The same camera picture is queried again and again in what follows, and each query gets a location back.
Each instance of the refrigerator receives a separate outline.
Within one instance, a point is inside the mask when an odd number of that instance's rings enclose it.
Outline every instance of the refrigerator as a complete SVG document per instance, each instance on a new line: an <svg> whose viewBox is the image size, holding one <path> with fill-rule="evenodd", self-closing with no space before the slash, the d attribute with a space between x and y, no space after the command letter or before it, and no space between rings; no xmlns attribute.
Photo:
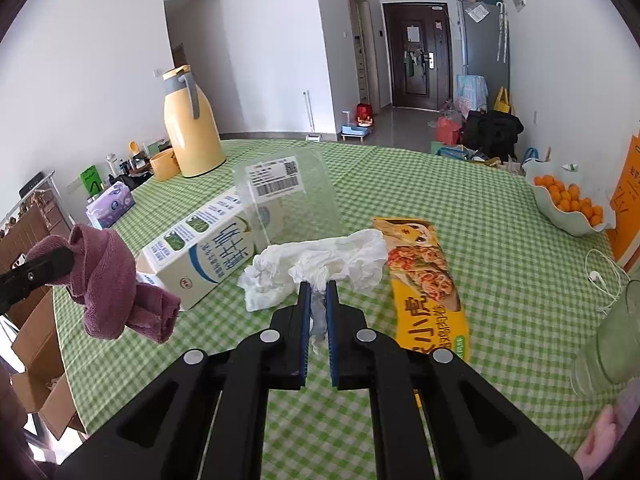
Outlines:
<svg viewBox="0 0 640 480"><path fill-rule="evenodd" d="M504 35L500 45L500 60L498 56L498 42L500 37L500 8L483 2L489 14L477 22L466 12L478 3L458 1L460 16L460 37L462 39L462 72L463 75L484 76L489 91L487 106L494 108L500 87L509 89L509 49L507 61L504 62Z"/></svg>

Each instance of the glass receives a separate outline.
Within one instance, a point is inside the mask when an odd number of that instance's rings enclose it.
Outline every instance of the glass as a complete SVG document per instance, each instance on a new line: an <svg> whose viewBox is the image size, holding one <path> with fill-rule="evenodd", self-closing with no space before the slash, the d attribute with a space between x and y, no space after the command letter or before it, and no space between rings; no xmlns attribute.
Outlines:
<svg viewBox="0 0 640 480"><path fill-rule="evenodd" d="M571 386L579 395L596 394L625 383L639 371L640 281L633 280L576 356Z"/></svg>

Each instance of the green checkered tablecloth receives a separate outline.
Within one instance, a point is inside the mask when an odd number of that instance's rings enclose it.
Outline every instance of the green checkered tablecloth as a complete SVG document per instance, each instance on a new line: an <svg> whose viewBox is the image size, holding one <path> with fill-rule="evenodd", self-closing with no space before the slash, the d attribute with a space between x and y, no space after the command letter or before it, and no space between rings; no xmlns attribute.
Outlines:
<svg viewBox="0 0 640 480"><path fill-rule="evenodd" d="M116 230L137 253L161 231L233 184L236 162L303 146L301 140L228 140L227 162L196 179L154 179L135 190L136 205ZM425 153L341 143L317 145L335 186L345 228L373 216L425 218L437 225L471 330L471 365L568 452L614 396L572 393L572 357L596 328L604 303L584 276L591 248L610 252L606 236L573 238L537 210L524 179ZM129 329L99 341L82 329L82 306L54 295L66 375L89 433L96 431L189 348L221 352L268 326L272 310L248 313L239 271L180 314L169 342L156 345ZM370 327L393 335L388 275L372 296L341 289ZM262 475L268 479L375 478L367 392L331 388L326 350L309 352L306 388L272 392Z"/></svg>

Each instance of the white fruit bowl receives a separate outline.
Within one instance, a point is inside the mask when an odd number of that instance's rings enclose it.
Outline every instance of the white fruit bowl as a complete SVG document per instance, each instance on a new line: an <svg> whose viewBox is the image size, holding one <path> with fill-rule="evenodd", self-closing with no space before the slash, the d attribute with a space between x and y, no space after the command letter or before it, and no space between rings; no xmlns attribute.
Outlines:
<svg viewBox="0 0 640 480"><path fill-rule="evenodd" d="M527 183L533 189L533 196L536 199L536 205L540 212L549 218L549 221L557 228L568 232L572 236L584 236L593 233L599 233L604 229L613 229L616 227L616 214L609 205L609 200L605 196L603 190L591 185L580 172L567 171L562 168L561 164L551 162L539 162L530 160L522 166L526 172ZM568 188L570 184L580 187L580 196L588 196L591 198L593 205L602 206L603 219L602 223L591 227L586 216L579 211L565 213L560 211L551 200L551 195L544 186L536 186L533 179L537 176L546 174L553 175L554 178L562 181Z"/></svg>

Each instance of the white plastic bag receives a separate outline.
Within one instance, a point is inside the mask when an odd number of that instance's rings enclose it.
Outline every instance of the white plastic bag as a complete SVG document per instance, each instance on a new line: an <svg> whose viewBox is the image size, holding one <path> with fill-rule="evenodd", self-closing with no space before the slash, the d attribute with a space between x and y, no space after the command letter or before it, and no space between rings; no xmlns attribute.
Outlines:
<svg viewBox="0 0 640 480"><path fill-rule="evenodd" d="M324 292L329 280L347 280L357 292L369 292L382 279L386 245L377 229L339 238L272 245L254 256L238 285L249 312L282 303L300 282Z"/></svg>

